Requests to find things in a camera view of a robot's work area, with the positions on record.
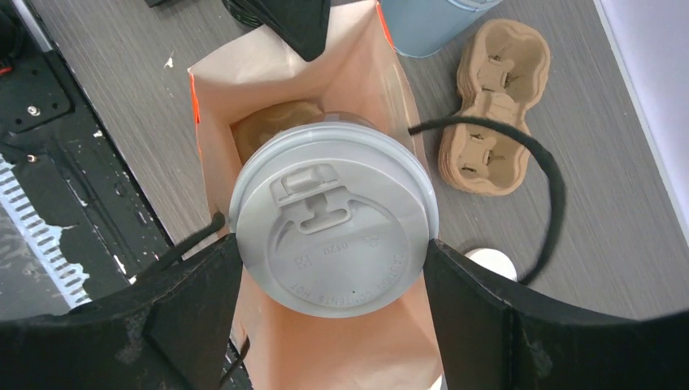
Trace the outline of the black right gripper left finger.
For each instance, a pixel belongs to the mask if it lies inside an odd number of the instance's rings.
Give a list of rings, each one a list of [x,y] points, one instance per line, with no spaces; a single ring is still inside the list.
[[[67,314],[1,324],[4,389],[219,389],[241,284],[236,238]]]

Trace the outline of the single brown cup carrier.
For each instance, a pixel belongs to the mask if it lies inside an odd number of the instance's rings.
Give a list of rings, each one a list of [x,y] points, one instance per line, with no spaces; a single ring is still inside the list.
[[[254,112],[232,127],[242,164],[282,131],[306,124],[323,111],[311,102],[284,102]]]

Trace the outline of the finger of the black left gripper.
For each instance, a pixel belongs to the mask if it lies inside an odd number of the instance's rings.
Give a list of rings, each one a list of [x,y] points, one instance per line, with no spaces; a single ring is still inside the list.
[[[223,5],[249,28],[272,29],[306,62],[325,50],[330,0],[224,0]]]

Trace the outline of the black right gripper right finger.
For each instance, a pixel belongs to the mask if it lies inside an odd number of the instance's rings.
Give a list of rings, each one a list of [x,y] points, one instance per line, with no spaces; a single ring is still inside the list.
[[[439,240],[424,279],[451,389],[685,389],[688,314],[634,320],[552,299]]]

